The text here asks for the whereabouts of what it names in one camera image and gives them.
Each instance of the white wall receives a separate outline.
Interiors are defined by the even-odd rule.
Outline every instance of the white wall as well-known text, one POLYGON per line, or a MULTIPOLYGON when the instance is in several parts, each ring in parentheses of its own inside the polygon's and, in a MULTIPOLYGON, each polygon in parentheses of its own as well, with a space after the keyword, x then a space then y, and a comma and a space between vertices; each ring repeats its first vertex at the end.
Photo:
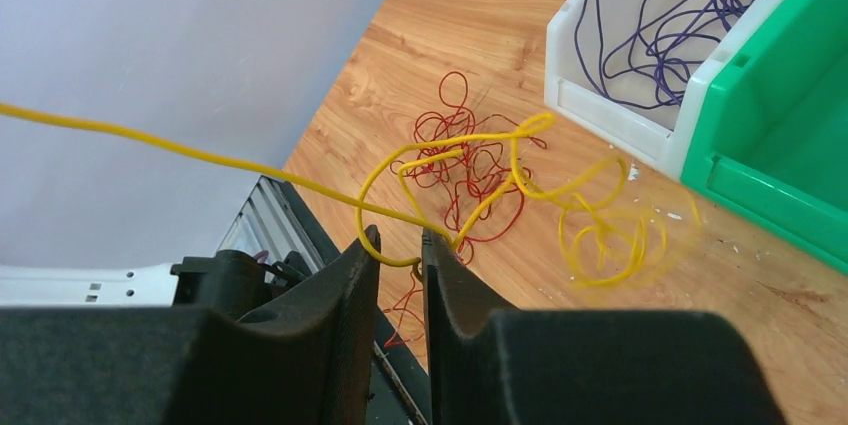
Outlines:
MULTIPOLYGON (((382 0, 0 0, 0 101, 282 166, 382 0)), ((0 263, 211 255, 256 176, 0 117, 0 263)))

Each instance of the green bin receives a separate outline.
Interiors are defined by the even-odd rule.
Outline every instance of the green bin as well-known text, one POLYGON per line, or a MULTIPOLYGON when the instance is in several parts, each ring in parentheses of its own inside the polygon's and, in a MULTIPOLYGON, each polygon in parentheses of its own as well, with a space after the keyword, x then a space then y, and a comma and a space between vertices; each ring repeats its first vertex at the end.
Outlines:
POLYGON ((848 0, 784 0, 713 80, 681 180, 848 274, 848 0))

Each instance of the wooden table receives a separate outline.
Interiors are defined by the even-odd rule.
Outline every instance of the wooden table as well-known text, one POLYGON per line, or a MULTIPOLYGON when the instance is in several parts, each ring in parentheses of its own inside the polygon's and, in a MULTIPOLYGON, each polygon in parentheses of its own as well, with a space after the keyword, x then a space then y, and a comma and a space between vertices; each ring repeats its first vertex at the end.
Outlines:
MULTIPOLYGON (((545 27, 563 1, 386 0, 287 170, 356 195, 383 158, 411 141, 419 114, 446 112, 437 90, 441 77, 451 70, 468 76, 470 99, 481 116, 500 112, 523 120, 545 111, 545 27)), ((457 87, 450 88, 456 95, 457 87)), ((542 138, 548 150, 531 147, 522 160, 547 187, 575 177, 600 158, 620 153, 564 118, 542 138)), ((650 202, 667 220, 674 263, 659 280, 603 291, 576 287, 560 256, 557 211, 541 202, 529 202, 516 227, 503 238, 477 245, 472 270, 523 308, 716 312, 745 336, 793 423, 846 423, 846 278, 702 199, 697 204, 704 223, 698 229, 691 213, 685 213, 685 190, 646 166, 639 170, 621 200, 650 202), (684 219, 667 218, 666 212, 684 219)), ((602 193, 611 183, 593 183, 587 193, 602 193)), ((352 208, 300 192, 339 246, 354 239, 352 208)), ((415 193, 433 217, 447 207, 443 192, 415 193)), ((391 176, 378 180, 369 199, 412 212, 391 176)), ((393 257, 419 254, 420 229, 370 214, 366 220, 378 224, 384 253, 393 257)), ((483 223, 475 232, 485 233, 492 226, 483 223)), ((576 232, 579 227, 575 227, 567 232, 576 232)), ((380 304, 387 307, 409 290, 409 270, 384 267, 381 273, 380 304)), ((410 308, 420 314, 420 294, 410 308)), ((390 317, 396 321, 398 315, 390 317)), ((422 328, 407 318, 401 331, 414 338, 422 328)), ((426 366, 424 340, 412 342, 410 348, 426 366)))

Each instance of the blurred yellow string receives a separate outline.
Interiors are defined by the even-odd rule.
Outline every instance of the blurred yellow string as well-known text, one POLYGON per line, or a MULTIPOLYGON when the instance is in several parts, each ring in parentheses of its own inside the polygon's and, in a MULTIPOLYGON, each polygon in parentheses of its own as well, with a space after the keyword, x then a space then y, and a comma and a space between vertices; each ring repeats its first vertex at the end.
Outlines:
MULTIPOLYGON (((439 233, 440 235, 443 235, 447 240, 449 240, 454 249, 456 249, 459 243, 462 242, 463 237, 471 230, 471 227, 477 221, 479 216, 486 210, 486 208, 491 205, 495 200, 504 195, 513 186, 513 184, 515 184, 519 188, 519 190, 521 190, 521 192, 525 194, 528 198, 547 201, 560 207, 561 214, 558 227, 560 249, 562 251, 562 255, 566 263, 568 264, 572 272, 575 274, 575 276, 579 279, 579 282, 589 286, 613 285, 627 279, 631 275, 640 271, 644 267, 646 261, 648 230, 650 228, 650 222, 648 221, 648 219, 644 215, 629 217, 631 219, 634 219, 637 224, 634 227, 632 233, 628 234, 620 227, 614 226, 610 220, 604 219, 600 213, 603 209, 608 208, 612 204, 612 202, 621 194, 624 184, 626 183, 627 167, 624 160, 622 160, 621 158, 609 158, 602 160, 590 167, 586 172, 579 175, 570 183, 550 191, 542 190, 538 185, 536 185, 532 180, 530 180, 530 178, 524 173, 523 169, 519 166, 519 140, 537 135, 538 133, 548 129, 554 122, 554 115, 551 113, 542 113, 530 117, 509 133, 480 133, 453 137, 432 142, 405 145, 397 149, 389 157, 383 160, 383 162, 380 163, 379 166, 377 166, 377 168, 368 176, 365 183, 362 185, 362 189, 357 198, 344 195, 335 190, 327 188, 319 183, 313 182, 298 175, 294 175, 292 173, 278 170, 273 167, 268 167, 266 165, 250 162, 247 160, 224 157, 214 153, 205 152, 203 150, 197 150, 146 132, 123 127, 121 125, 99 122, 95 120, 86 120, 61 115, 54 115, 51 113, 30 110, 2 102, 0 102, 0 114, 22 120, 38 122, 46 125, 85 130, 89 132, 104 133, 108 135, 128 138, 130 140, 142 142, 193 159, 213 163, 216 165, 222 165, 225 167, 237 168, 241 170, 248 170, 260 173, 280 180, 286 180, 295 185, 299 185, 309 190, 313 190, 317 193, 320 193, 321 195, 327 196, 334 200, 355 207, 354 215, 357 234, 363 246, 368 251, 368 253, 371 254, 371 256, 373 256, 375 259, 392 267, 407 267, 416 265, 421 261, 421 259, 419 257, 393 259, 386 257, 380 252, 378 252, 365 236, 365 228, 362 219, 363 211, 377 213, 390 218, 394 218, 396 220, 434 230, 435 232, 439 233), (404 153, 413 150, 420 150, 423 148, 448 148, 474 140, 508 141, 510 144, 511 176, 508 179, 504 180, 501 186, 499 186, 490 196, 488 196, 482 203, 480 203, 477 208, 474 209, 474 211, 468 217, 456 237, 451 237, 450 232, 432 223, 424 217, 424 213, 420 205, 418 204, 418 201, 409 191, 409 187, 404 181, 404 176, 405 172, 410 169, 424 166, 436 162, 438 160, 458 157, 462 154, 462 150, 460 149, 447 151, 434 155, 432 157, 427 157, 422 160, 409 162, 398 169, 397 176, 399 181, 401 182, 401 187, 403 189, 404 195, 407 197, 407 199, 412 204, 412 207, 415 209, 416 216, 400 213, 394 210, 380 207, 378 205, 370 204, 365 201, 368 191, 376 181, 377 177, 383 171, 385 171, 385 169, 388 168, 392 162, 394 162, 404 153), (619 179, 617 185, 605 199, 595 204, 588 203, 581 194, 577 193, 577 190, 586 183, 588 183, 590 180, 592 180, 604 169, 609 168, 611 166, 617 166, 619 171, 619 179), (580 232, 578 232, 574 236, 572 243, 569 246, 566 244, 565 239, 565 223, 568 214, 573 212, 588 213, 589 216, 592 218, 593 225, 587 226, 583 228, 580 232), (596 235, 596 242, 598 244, 599 250, 599 260, 597 264, 598 270, 602 270, 604 267, 605 256, 607 255, 607 237, 616 236, 621 239, 624 239, 625 242, 629 244, 630 251, 627 256, 619 257, 624 258, 626 260, 626 266, 623 271, 617 273, 614 276, 603 279, 591 279, 585 273, 584 269, 580 265, 578 248, 581 240, 585 236, 590 235, 592 233, 596 235)), ((662 226, 658 226, 658 230, 660 233, 661 240, 660 250, 658 250, 657 255, 661 258, 666 251, 668 242, 665 228, 662 226)))

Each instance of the red string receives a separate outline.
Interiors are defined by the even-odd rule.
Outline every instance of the red string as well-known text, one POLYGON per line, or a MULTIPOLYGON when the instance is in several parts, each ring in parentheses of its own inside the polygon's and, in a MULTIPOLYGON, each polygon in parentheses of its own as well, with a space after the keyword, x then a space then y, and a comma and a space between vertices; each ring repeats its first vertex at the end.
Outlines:
MULTIPOLYGON (((466 106, 468 101, 468 79, 462 72, 452 71, 442 77, 439 82, 439 100, 442 105, 451 110, 448 114, 442 114, 438 111, 429 111, 421 114, 415 120, 415 126, 412 131, 412 138, 415 143, 431 142, 435 140, 444 140, 447 138, 458 137, 461 135, 470 135, 474 133, 484 133, 482 126, 488 124, 488 133, 506 132, 518 125, 517 122, 500 114, 493 113, 482 120, 478 120, 474 111, 466 106), (464 91, 462 100, 459 103, 451 103, 445 99, 444 88, 445 82, 456 76, 462 80, 464 91), (498 129, 497 122, 502 122, 500 125, 503 129, 498 129)), ((545 149, 548 144, 539 138, 531 137, 530 141, 533 145, 545 149)), ((450 147, 432 147, 424 148, 418 152, 416 160, 420 160, 434 155, 449 152, 452 150, 462 150, 462 155, 456 158, 440 160, 422 167, 410 169, 405 172, 406 178, 411 178, 419 187, 428 189, 436 186, 441 186, 448 197, 448 208, 442 216, 442 222, 445 228, 453 232, 459 232, 463 225, 463 217, 460 213, 463 209, 474 209, 482 203, 489 195, 506 180, 511 172, 509 166, 509 156, 506 147, 502 142, 465 142, 459 145, 450 147)), ((395 161, 392 163, 392 169, 396 165, 403 162, 395 161)), ((528 176, 532 173, 526 167, 522 167, 528 176)), ((518 205, 512 212, 511 218, 506 222, 506 225, 497 233, 490 236, 473 236, 470 233, 460 242, 457 248, 457 256, 463 265, 468 265, 474 259, 474 244, 492 242, 504 236, 518 220, 522 210, 524 210, 524 195, 519 191, 517 186, 508 189, 505 196, 517 193, 518 205)), ((493 207, 489 205, 486 210, 480 215, 479 222, 484 222, 491 219, 493 216, 493 207)), ((420 317, 407 309, 412 296, 422 289, 416 288, 417 281, 414 275, 412 288, 406 293, 394 306, 386 309, 384 312, 400 311, 400 319, 398 320, 397 329, 403 323, 404 316, 409 313, 421 325, 424 321, 420 317)), ((424 334, 413 339, 418 340, 424 334)), ((386 343, 385 347, 399 345, 411 340, 400 340, 397 332, 386 343)))

